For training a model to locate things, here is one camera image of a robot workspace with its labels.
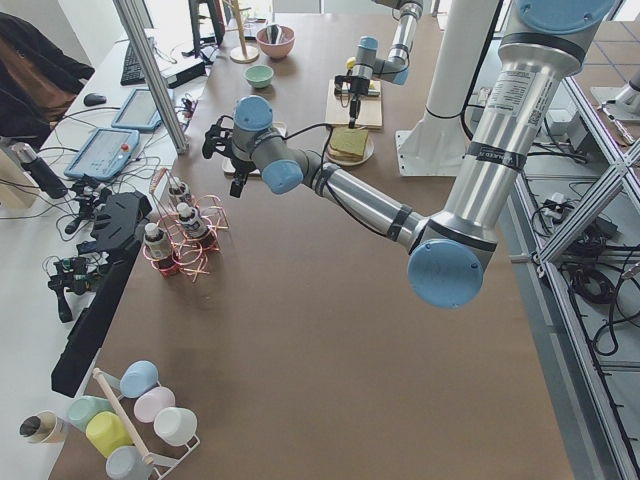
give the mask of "green bowl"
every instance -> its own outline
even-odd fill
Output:
[[[247,68],[244,72],[244,78],[253,88],[265,88],[271,85],[273,69],[266,65],[254,65]]]

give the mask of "light blue mug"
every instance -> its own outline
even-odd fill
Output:
[[[132,363],[120,379],[120,391],[127,398],[138,398],[158,385],[158,369],[147,361]]]
[[[116,448],[107,458],[107,476],[111,480],[147,480],[153,465],[147,465],[136,447]]]
[[[106,398],[83,395],[76,398],[67,410],[69,423],[81,432],[87,430],[87,425],[100,412],[113,412],[109,400]]]

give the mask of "computer mouse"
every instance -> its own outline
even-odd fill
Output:
[[[89,93],[84,97],[84,104],[87,107],[102,105],[103,103],[107,103],[107,97],[99,93]]]

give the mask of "tablet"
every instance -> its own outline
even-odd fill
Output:
[[[148,88],[136,88],[120,107],[111,126],[146,133],[153,132],[161,122],[160,112],[156,108],[151,91]]]
[[[69,178],[84,175],[104,182],[122,171],[140,142],[137,130],[99,128],[76,154],[64,174]]]

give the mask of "paper cup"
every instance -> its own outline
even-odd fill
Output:
[[[186,408],[165,408],[153,421],[156,435],[173,447],[179,447],[191,440],[197,427],[196,414]]]
[[[27,438],[29,443],[60,443],[67,437],[68,424],[50,410],[37,413],[40,419],[38,431]]]

